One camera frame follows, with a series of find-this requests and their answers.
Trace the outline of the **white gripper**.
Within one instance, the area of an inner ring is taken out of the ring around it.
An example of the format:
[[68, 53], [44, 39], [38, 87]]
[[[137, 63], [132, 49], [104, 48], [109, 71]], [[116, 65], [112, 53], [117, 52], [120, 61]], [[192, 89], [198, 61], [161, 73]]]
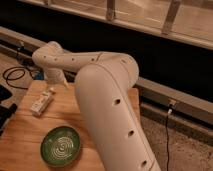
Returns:
[[64, 79], [64, 73], [61, 69], [49, 68], [45, 69], [44, 73], [48, 84], [62, 84], [66, 89], [69, 89], [68, 82]]

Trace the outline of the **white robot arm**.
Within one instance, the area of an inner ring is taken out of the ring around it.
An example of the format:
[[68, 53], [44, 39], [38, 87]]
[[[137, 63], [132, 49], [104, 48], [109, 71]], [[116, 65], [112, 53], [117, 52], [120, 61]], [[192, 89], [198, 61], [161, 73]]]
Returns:
[[34, 51], [50, 84], [76, 74], [75, 97], [106, 171], [161, 171], [128, 97], [138, 80], [133, 57], [116, 52], [65, 52], [51, 41]]

